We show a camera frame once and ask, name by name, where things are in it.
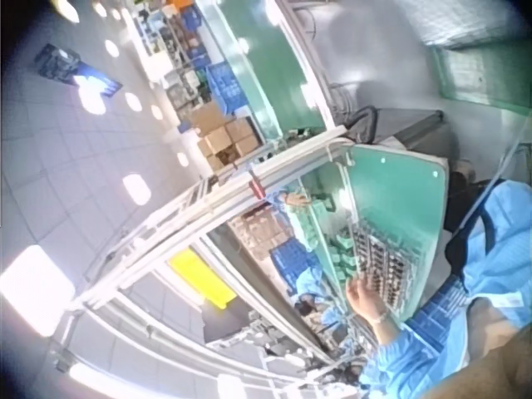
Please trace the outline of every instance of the blue bin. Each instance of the blue bin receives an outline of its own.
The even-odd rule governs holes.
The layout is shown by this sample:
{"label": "blue bin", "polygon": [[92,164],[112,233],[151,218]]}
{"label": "blue bin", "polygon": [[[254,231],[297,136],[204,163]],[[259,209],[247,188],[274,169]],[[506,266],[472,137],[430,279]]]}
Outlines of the blue bin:
{"label": "blue bin", "polygon": [[405,322],[406,327],[429,350],[439,354],[449,335],[452,318],[466,301],[464,285],[452,274],[432,298]]}
{"label": "blue bin", "polygon": [[296,280],[302,272],[310,267],[322,267],[318,256],[314,252],[307,252],[295,238],[272,249],[270,255],[275,268],[292,291],[291,295],[297,292]]}
{"label": "blue bin", "polygon": [[207,82],[214,100],[224,115],[229,115],[248,104],[239,82],[228,62],[209,65],[205,68]]}
{"label": "blue bin", "polygon": [[195,32],[201,26],[201,14],[195,6],[184,8],[180,14],[181,21],[189,32]]}

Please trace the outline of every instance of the wrist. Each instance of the wrist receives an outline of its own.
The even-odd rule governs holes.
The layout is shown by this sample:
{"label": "wrist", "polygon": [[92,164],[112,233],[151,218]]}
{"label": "wrist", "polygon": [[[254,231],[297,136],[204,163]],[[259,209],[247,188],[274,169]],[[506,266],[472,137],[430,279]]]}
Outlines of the wrist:
{"label": "wrist", "polygon": [[390,313],[388,312],[388,310],[384,310],[382,311],[378,316],[376,316],[375,318],[369,318],[367,320],[368,323],[370,323],[372,326],[376,326],[378,324],[382,324],[384,321],[386,321],[388,319],[388,317],[390,316]]}

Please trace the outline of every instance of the hand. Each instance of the hand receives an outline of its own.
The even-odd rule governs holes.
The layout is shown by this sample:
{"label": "hand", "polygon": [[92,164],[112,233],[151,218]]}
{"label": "hand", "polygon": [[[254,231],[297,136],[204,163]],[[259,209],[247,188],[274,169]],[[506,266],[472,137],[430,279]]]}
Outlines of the hand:
{"label": "hand", "polygon": [[284,203],[292,206],[306,206],[310,205],[310,199],[304,194],[288,193],[284,196]]}
{"label": "hand", "polygon": [[346,296],[352,310],[370,324],[387,311],[382,298],[370,288],[365,273],[360,273],[358,278],[347,281]]}

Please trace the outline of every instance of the yellow sign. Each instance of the yellow sign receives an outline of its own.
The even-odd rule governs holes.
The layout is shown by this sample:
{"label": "yellow sign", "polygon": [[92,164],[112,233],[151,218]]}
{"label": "yellow sign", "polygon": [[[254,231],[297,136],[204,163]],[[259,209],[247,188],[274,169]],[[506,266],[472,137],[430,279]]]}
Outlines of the yellow sign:
{"label": "yellow sign", "polygon": [[191,249],[171,258],[170,267],[220,309],[225,309],[236,298],[236,293]]}

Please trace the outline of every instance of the green panel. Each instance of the green panel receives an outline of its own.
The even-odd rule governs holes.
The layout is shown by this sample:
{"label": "green panel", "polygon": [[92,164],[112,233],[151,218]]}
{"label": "green panel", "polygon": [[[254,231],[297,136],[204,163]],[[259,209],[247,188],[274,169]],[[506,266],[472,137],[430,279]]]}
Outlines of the green panel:
{"label": "green panel", "polygon": [[352,222],[350,188],[344,185],[337,162],[288,186],[292,192],[303,185],[308,195],[329,195],[324,201],[314,201],[312,218],[300,209],[287,211],[301,216],[295,223],[305,231],[303,240],[318,256],[344,309],[345,282],[359,266],[353,231],[370,233],[407,259],[411,267],[401,294],[405,300],[395,312],[404,320],[416,310],[434,259],[446,206],[446,168],[432,158],[396,154],[377,146],[355,146],[349,151],[355,165],[345,168],[345,177],[356,202],[357,223]]}
{"label": "green panel", "polygon": [[[249,44],[246,57],[256,77],[255,84],[261,86],[261,90],[268,98],[281,130],[286,132],[304,127],[324,129],[325,125],[318,109],[308,107],[301,91],[301,85],[307,82],[303,69],[281,29],[268,20],[265,1],[225,0],[218,7],[227,22],[225,29],[230,28],[232,36],[243,38]],[[200,6],[200,8],[204,12],[204,8],[208,7]],[[231,48],[238,50],[238,44],[234,39],[220,41],[220,29],[213,26],[217,25],[217,18],[213,20],[210,12],[206,15],[204,12],[204,16],[224,55],[227,57],[226,52],[230,52]],[[239,79],[239,82],[246,95],[248,91],[256,90],[250,86],[249,81]]]}
{"label": "green panel", "polygon": [[236,38],[229,29],[224,15],[212,0],[197,0],[196,5],[208,23],[219,49],[231,65],[233,73],[244,91],[249,108],[254,113],[259,129],[266,140],[277,140],[283,135],[263,88],[247,58],[240,52]]}
{"label": "green panel", "polygon": [[413,153],[353,147],[349,179],[362,224],[412,255],[404,320],[416,310],[431,270],[446,209],[446,168]]}
{"label": "green panel", "polygon": [[458,50],[433,47],[441,94],[521,115],[532,109],[532,40]]}

